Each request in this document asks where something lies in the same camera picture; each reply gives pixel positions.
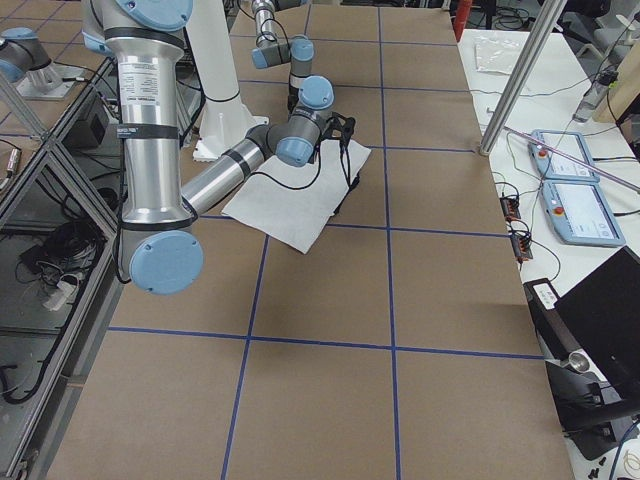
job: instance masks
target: metal stand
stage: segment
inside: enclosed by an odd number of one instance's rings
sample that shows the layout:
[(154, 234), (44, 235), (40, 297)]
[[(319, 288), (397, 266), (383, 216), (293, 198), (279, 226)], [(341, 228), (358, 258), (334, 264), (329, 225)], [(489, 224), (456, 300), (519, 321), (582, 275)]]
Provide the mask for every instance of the metal stand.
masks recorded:
[(566, 3), (567, 0), (547, 0), (542, 5), (540, 16), (534, 23), (533, 30), (522, 49), (520, 57), (518, 57), (509, 82), (496, 106), (496, 111), (491, 117), (484, 137), (482, 137), (479, 148), (481, 155), (489, 155), (496, 144), (498, 136), (505, 123), (507, 123), (507, 119), (522, 92), (522, 88), (529, 78), (529, 74), (533, 70), (536, 60), (547, 43), (547, 38), (560, 18)]
[(2, 99), (9, 106), (11, 112), (29, 130), (29, 134), (34, 138), (44, 140), (48, 134), (47, 128), (2, 74), (0, 74), (0, 93), (2, 93)]

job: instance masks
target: white napkin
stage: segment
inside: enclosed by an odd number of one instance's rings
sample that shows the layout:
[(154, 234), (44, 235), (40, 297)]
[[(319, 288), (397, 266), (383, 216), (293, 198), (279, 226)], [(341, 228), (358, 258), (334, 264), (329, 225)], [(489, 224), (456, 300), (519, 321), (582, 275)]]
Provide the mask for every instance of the white napkin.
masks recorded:
[[(368, 148), (353, 140), (350, 142), (352, 179), (370, 153)], [(338, 142), (322, 142), (320, 154), (320, 175), (309, 188), (287, 190), (263, 175), (255, 175), (245, 182), (222, 213), (307, 253), (348, 191), (345, 175), (340, 167)], [(346, 155), (343, 163), (346, 170)], [(296, 168), (274, 156), (258, 171), (268, 173), (285, 185), (297, 187), (311, 182), (318, 171), (318, 163), (316, 161)]]

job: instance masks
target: electrical wire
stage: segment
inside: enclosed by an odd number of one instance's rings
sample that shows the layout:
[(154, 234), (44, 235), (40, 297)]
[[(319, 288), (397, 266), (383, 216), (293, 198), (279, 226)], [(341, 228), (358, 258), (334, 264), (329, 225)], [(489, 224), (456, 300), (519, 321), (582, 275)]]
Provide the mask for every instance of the electrical wire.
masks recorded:
[(640, 213), (640, 210), (634, 210), (633, 212), (622, 212), (622, 213), (614, 213), (614, 217), (628, 217), (630, 215), (636, 215)]
[(314, 175), (314, 177), (311, 179), (311, 181), (309, 183), (307, 183), (306, 185), (302, 185), (300, 187), (292, 187), (290, 185), (286, 185), (286, 184), (282, 183), (280, 180), (278, 180), (277, 178), (274, 178), (274, 177), (272, 177), (271, 175), (269, 175), (268, 173), (265, 173), (265, 172), (253, 172), (249, 176), (250, 177), (256, 177), (256, 176), (266, 177), (269, 180), (271, 180), (272, 182), (276, 183), (277, 185), (279, 185), (282, 188), (285, 188), (287, 190), (292, 190), (292, 191), (306, 190), (307, 188), (311, 187), (314, 183), (316, 183), (316, 180), (318, 180), (318, 177), (320, 176), (320, 170), (322, 168), (322, 156), (320, 154), (320, 146), (316, 147), (315, 156), (316, 156), (316, 159), (317, 159), (317, 162), (318, 162), (318, 168), (316, 170), (316, 174)]
[(620, 452), (622, 451), (622, 446), (624, 445), (624, 442), (627, 441), (627, 438), (629, 437), (629, 435), (631, 435), (631, 432), (638, 426), (638, 424), (640, 424), (640, 419), (637, 419), (631, 425), (629, 425), (629, 428), (627, 428), (627, 431), (624, 432), (624, 434), (622, 435), (622, 438), (620, 439), (620, 443), (618, 444), (618, 448), (616, 449), (616, 456), (613, 458), (613, 463), (611, 464), (611, 471), (609, 472), (609, 480), (613, 480), (613, 477), (616, 473), (616, 466), (618, 465), (618, 459), (620, 458)]
[(583, 134), (582, 134), (582, 136), (583, 136), (583, 137), (593, 137), (593, 136), (595, 136), (595, 135), (600, 135), (601, 133), (607, 133), (607, 132), (610, 132), (611, 130), (615, 130), (615, 129), (617, 129), (617, 128), (618, 128), (618, 126), (617, 126), (617, 125), (614, 125), (613, 127), (609, 127), (609, 128), (607, 128), (607, 129), (605, 129), (605, 130), (601, 130), (601, 131), (599, 131), (599, 132), (594, 132), (594, 133), (583, 133)]
[[(557, 93), (564, 92), (564, 91), (566, 91), (566, 90), (571, 90), (572, 88), (577, 87), (577, 86), (578, 86), (578, 85), (580, 85), (581, 83), (584, 83), (584, 82), (586, 82), (587, 80), (591, 80), (591, 77), (595, 77), (595, 76), (596, 76), (595, 74), (594, 74), (594, 75), (590, 75), (590, 76), (588, 76), (588, 77), (586, 77), (586, 78), (583, 78), (582, 80), (580, 80), (580, 81), (578, 81), (578, 82), (576, 82), (576, 83), (573, 83), (573, 84), (569, 85), (568, 87), (558, 88), (558, 89), (553, 90), (553, 91), (551, 91), (551, 92), (541, 92), (541, 93), (521, 94), (521, 95), (519, 95), (519, 96), (520, 96), (520, 97), (522, 97), (522, 98), (550, 97), (550, 96), (555, 95), (555, 94), (557, 94)], [(474, 89), (470, 89), (469, 91), (470, 91), (470, 92), (484, 93), (484, 94), (487, 94), (487, 95), (494, 95), (494, 94), (495, 94), (495, 95), (502, 95), (502, 94), (503, 94), (503, 92), (498, 92), (498, 91), (487, 91), (487, 90), (480, 90), (480, 89), (475, 89), (475, 88), (474, 88)]]
[(111, 84), (109, 82), (107, 82), (107, 80), (102, 76), (102, 74), (98, 73), (97, 70), (93, 70), (92, 68), (85, 67), (84, 65), (74, 65), (72, 63), (64, 63), (64, 62), (61, 62), (59, 60), (55, 60), (54, 63), (56, 63), (58, 65), (64, 65), (65, 67), (76, 67), (76, 68), (84, 68), (85, 70), (89, 70), (96, 77), (98, 77), (99, 80), (102, 80), (102, 82), (107, 86), (107, 88), (109, 90), (111, 90), (111, 93), (113, 93), (113, 95), (115, 97), (118, 96), (118, 94), (116, 93), (115, 89), (111, 86)]
[(556, 262), (558, 262), (558, 270), (556, 271), (556, 274), (553, 276), (553, 278), (549, 280), (549, 282), (553, 282), (555, 279), (557, 279), (560, 276), (560, 272), (562, 271), (562, 261), (560, 260), (560, 257), (558, 257), (558, 255), (556, 255), (556, 253), (553, 250), (551, 250), (549, 247), (547, 247), (546, 245), (543, 245), (540, 242), (537, 242), (531, 239), (531, 243), (535, 243), (539, 247), (544, 248), (547, 252), (553, 255), (553, 258), (555, 258)]
[(522, 170), (516, 165), (516, 155), (513, 153), (513, 148), (511, 148), (511, 132), (507, 132), (507, 149), (509, 150), (509, 154), (511, 155), (511, 161), (513, 163), (513, 168), (520, 173), (524, 173), (525, 175), (530, 176), (536, 181), (540, 181), (540, 177), (534, 175), (533, 173), (529, 173), (526, 170)]
[(100, 161), (100, 160), (98, 160), (98, 159), (96, 158), (96, 156), (95, 156), (95, 155), (93, 155), (93, 154), (89, 154), (89, 153), (87, 153), (87, 152), (83, 152), (82, 150), (76, 150), (76, 149), (70, 149), (69, 151), (70, 151), (70, 153), (72, 153), (72, 154), (80, 154), (80, 155), (82, 155), (83, 157), (88, 158), (89, 160), (91, 160), (91, 161), (93, 161), (93, 162), (97, 163), (98, 165), (100, 165), (101, 167), (103, 167), (105, 170), (114, 171), (114, 172), (119, 172), (119, 171), (120, 171), (120, 169), (119, 169), (119, 168), (115, 168), (115, 167), (112, 167), (112, 166), (110, 166), (110, 165), (107, 165), (107, 164), (106, 164), (106, 163), (104, 163), (104, 162), (101, 162), (101, 161)]
[(598, 158), (593, 158), (594, 162), (625, 162), (625, 161), (629, 161), (629, 162), (640, 162), (640, 160), (637, 157), (631, 157), (631, 156), (620, 156), (620, 157), (598, 157)]
[(496, 30), (522, 30), (529, 25), (529, 11), (520, 7), (502, 6), (496, 8)]
[(9, 145), (11, 147), (20, 150), (20, 147), (18, 147), (15, 143), (11, 143), (9, 140), (4, 140), (4, 139), (0, 138), (0, 142), (6, 143), (7, 145)]
[(638, 457), (635, 453), (631, 453), (630, 450), (627, 450), (623, 457), (624, 463), (624, 471), (627, 472), (632, 478), (636, 480), (640, 480), (640, 474), (635, 472), (640, 472), (640, 457)]
[(238, 6), (238, 10), (240, 10), (242, 13), (244, 13), (247, 17), (249, 17), (251, 20), (255, 20), (256, 17), (254, 17), (253, 15), (248, 14), (244, 8), (242, 8), (242, 6), (240, 5), (240, 0), (236, 0), (236, 5)]

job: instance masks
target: blue tape line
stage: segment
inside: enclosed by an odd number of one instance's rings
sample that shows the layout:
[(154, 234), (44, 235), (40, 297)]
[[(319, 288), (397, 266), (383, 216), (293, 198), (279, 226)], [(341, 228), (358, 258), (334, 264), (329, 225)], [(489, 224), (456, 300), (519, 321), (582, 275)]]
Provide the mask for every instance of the blue tape line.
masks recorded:
[[(224, 215), (201, 215), (200, 218), (206, 218), (209, 220), (234, 220), (233, 217), (225, 217)], [(356, 225), (349, 223), (327, 223), (327, 227), (334, 228), (353, 228), (360, 230), (378, 230), (378, 231), (391, 231), (391, 232), (410, 232), (410, 233), (435, 233), (443, 235), (463, 235), (471, 237), (494, 237), (494, 238), (509, 238), (506, 233), (488, 233), (488, 232), (463, 232), (457, 230), (438, 230), (435, 228), (409, 228), (409, 227), (387, 227), (376, 225)]]
[(373, 343), (333, 342), (327, 340), (305, 340), (302, 338), (280, 338), (252, 336), (252, 341), (269, 343), (289, 343), (294, 345), (316, 345), (320, 347), (362, 348), (366, 350), (391, 350), (390, 345), (376, 345)]
[[(3, 118), (2, 120), (0, 120), (0, 127), (1, 127), (1, 126), (2, 126), (2, 124), (7, 120), (7, 118), (9, 118), (9, 115), (11, 115), (11, 112), (7, 113), (7, 114), (4, 116), (4, 118)], [(3, 137), (19, 137), (19, 136), (20, 136), (20, 137), (27, 137), (27, 138), (28, 138), (28, 136), (27, 136), (27, 135), (17, 135), (17, 134), (15, 134), (15, 133), (2, 133), (2, 134), (0, 134), (0, 135), (2, 135)]]
[(387, 231), (387, 276), (389, 284), (389, 334), (391, 338), (391, 383), (393, 390), (393, 431), (394, 431), (394, 448), (396, 457), (396, 480), (402, 480), (402, 458), (400, 450), (400, 406), (398, 400), (398, 360), (396, 355), (396, 322), (394, 310), (394, 293), (393, 293), (393, 255), (391, 249), (391, 206), (389, 201), (389, 173), (387, 163), (387, 127), (386, 112), (384, 103), (384, 68), (383, 68), (383, 52), (382, 52), (382, 16), (380, 9), (378, 14), (378, 48), (380, 54), (380, 102), (382, 113), (382, 154), (384, 161), (384, 204), (385, 204), (385, 222)]
[(473, 350), (449, 350), (441, 348), (396, 347), (400, 352), (435, 353), (439, 355), (456, 355), (464, 357), (510, 358), (514, 360), (544, 360), (542, 355), (526, 355), (520, 353), (478, 352)]
[(109, 327), (110, 332), (128, 332), (128, 333), (152, 333), (154, 335), (175, 335), (182, 337), (205, 337), (205, 338), (223, 338), (227, 340), (246, 340), (246, 335), (234, 335), (232, 333), (215, 333), (215, 332), (194, 332), (189, 330), (169, 330), (162, 328), (141, 328), (141, 327)]
[[(41, 21), (41, 18), (29, 18), (29, 17), (11, 17), (11, 20), (29, 20), (30, 22), (38, 22)], [(56, 22), (76, 22), (76, 23), (80, 23), (82, 24), (82, 20), (76, 20), (74, 18), (49, 18), (49, 20), (54, 20)]]
[[(2, 122), (4, 122), (7, 118), (9, 118), (9, 115), (11, 115), (11, 112), (7, 113), (7, 116), (4, 117)], [(15, 138), (31, 138), (29, 135), (25, 135), (24, 133), (0, 133), (0, 136), (2, 136), (2, 137), (15, 137)]]
[(438, 233), (443, 235), (463, 235), (468, 237), (492, 237), (492, 238), (509, 238), (507, 233), (485, 233), (485, 232), (458, 232), (455, 230), (432, 230), (422, 228), (405, 228), (405, 227), (391, 227), (389, 230), (394, 232), (409, 232), (409, 233)]
[(375, 225), (349, 225), (348, 223), (327, 223), (327, 227), (356, 228), (361, 230), (378, 230), (386, 232), (389, 227), (376, 227)]
[(45, 24), (46, 24), (49, 20), (51, 20), (51, 19), (53, 18), (53, 16), (54, 16), (56, 13), (58, 13), (58, 12), (62, 9), (62, 7), (64, 7), (64, 6), (65, 6), (65, 2), (60, 2), (60, 6), (59, 6), (58, 8), (56, 8), (56, 9), (54, 10), (54, 12), (53, 12), (51, 15), (49, 15), (47, 18), (45, 18), (45, 19), (44, 19), (44, 21), (42, 22), (42, 24), (41, 24), (38, 28), (36, 28), (36, 30), (35, 30), (35, 31), (37, 32), (37, 31), (38, 31), (38, 30), (40, 30), (42, 27), (44, 27), (44, 26), (45, 26)]
[(13, 18), (13, 14), (16, 13), (18, 10), (20, 10), (22, 8), (22, 6), (27, 3), (27, 0), (23, 0), (22, 3), (20, 3), (16, 8), (14, 8), (10, 13), (8, 13), (7, 15), (3, 15), (3, 19), (2, 21), (4, 22), (5, 20), (9, 19), (9, 18)]
[(62, 51), (56, 56), (56, 60), (58, 60), (62, 55), (64, 55), (64, 52), (66, 52), (67, 48), (69, 48), (71, 45), (74, 45), (74, 44), (78, 45), (78, 43), (76, 43), (75, 40), (76, 40), (76, 38), (78, 38), (79, 35), (82, 35), (82, 29), (78, 33), (75, 34), (75, 36), (71, 39), (71, 42), (67, 43), (67, 46), (64, 47), (62, 49)]
[(427, 347), (411, 347), (392, 345), (377, 345), (373, 343), (355, 343), (355, 342), (337, 342), (327, 340), (309, 340), (303, 338), (280, 338), (267, 336), (251, 336), (237, 335), (232, 333), (216, 333), (216, 332), (198, 332), (191, 330), (169, 330), (161, 328), (142, 328), (142, 327), (108, 327), (110, 332), (125, 333), (145, 333), (153, 335), (169, 335), (178, 337), (204, 337), (204, 338), (220, 338), (223, 340), (251, 340), (265, 343), (290, 343), (295, 345), (317, 345), (321, 347), (339, 347), (339, 348), (356, 348), (363, 350), (388, 350), (411, 352), (411, 353), (431, 353), (438, 355), (453, 355), (465, 357), (491, 357), (491, 358), (507, 358), (507, 359), (524, 359), (524, 360), (544, 360), (542, 355), (528, 355), (520, 353), (500, 353), (500, 352), (481, 352), (475, 350), (452, 350), (443, 348), (427, 348)]
[(258, 309), (258, 298), (260, 297), (260, 289), (262, 286), (262, 276), (264, 273), (264, 265), (267, 259), (267, 251), (269, 250), (269, 235), (264, 237), (264, 245), (262, 247), (262, 258), (260, 259), (260, 268), (258, 269), (258, 279), (256, 280), (256, 290), (253, 295), (253, 305), (251, 306), (251, 317), (249, 320), (249, 329), (247, 331), (247, 340), (244, 345), (242, 354), (242, 365), (240, 366), (240, 376), (238, 378), (238, 387), (236, 388), (236, 398), (233, 402), (233, 413), (231, 414), (231, 423), (229, 425), (229, 435), (227, 436), (227, 447), (224, 452), (224, 462), (222, 463), (222, 472), (220, 480), (226, 480), (227, 470), (229, 468), (229, 458), (231, 456), (231, 445), (233, 444), (233, 434), (236, 428), (236, 420), (238, 418), (238, 408), (240, 407), (240, 396), (242, 395), (242, 385), (244, 383), (244, 372), (247, 367), (249, 358), (249, 347), (251, 346), (251, 332), (253, 331), (253, 323), (256, 319), (256, 311)]

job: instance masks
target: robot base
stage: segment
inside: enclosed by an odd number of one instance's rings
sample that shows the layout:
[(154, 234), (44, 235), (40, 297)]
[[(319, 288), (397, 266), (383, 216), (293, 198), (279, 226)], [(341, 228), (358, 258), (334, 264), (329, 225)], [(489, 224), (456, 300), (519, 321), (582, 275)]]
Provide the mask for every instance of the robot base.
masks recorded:
[[(84, 73), (83, 68), (55, 65), (55, 62), (52, 66), (62, 78), (75, 78)], [(18, 84), (18, 92), (25, 100), (63, 100), (75, 84), (76, 82), (63, 82), (62, 85), (54, 88), (53, 90), (50, 90), (47, 93), (42, 93), (32, 85), (29, 78), (25, 78)]]

